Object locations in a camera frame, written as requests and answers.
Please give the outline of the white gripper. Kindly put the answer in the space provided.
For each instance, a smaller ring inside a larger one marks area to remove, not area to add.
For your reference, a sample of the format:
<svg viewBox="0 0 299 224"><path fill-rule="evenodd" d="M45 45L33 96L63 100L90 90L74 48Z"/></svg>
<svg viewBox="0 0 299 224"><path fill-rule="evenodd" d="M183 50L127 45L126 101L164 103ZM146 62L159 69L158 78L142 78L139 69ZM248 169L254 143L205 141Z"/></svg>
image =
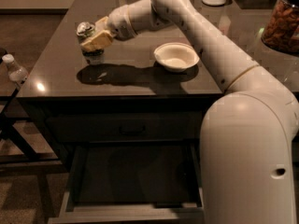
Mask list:
<svg viewBox="0 0 299 224"><path fill-rule="evenodd" d="M80 43L80 47L87 52L93 52L110 46L114 37L125 41L136 37L136 32L129 17L129 6L124 5L115 8L108 16L95 23L97 33L86 38Z"/></svg>

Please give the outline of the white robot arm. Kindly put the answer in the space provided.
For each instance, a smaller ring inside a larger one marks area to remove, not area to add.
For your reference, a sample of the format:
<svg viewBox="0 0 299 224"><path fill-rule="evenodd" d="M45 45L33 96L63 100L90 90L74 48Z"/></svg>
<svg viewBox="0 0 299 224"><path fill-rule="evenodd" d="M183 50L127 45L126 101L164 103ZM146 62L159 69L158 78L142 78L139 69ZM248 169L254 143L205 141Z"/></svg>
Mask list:
<svg viewBox="0 0 299 224"><path fill-rule="evenodd" d="M190 0L141 0L119 7L81 42L86 51L174 23L224 95L206 112L200 166L206 224L297 224L292 92L219 31Z"/></svg>

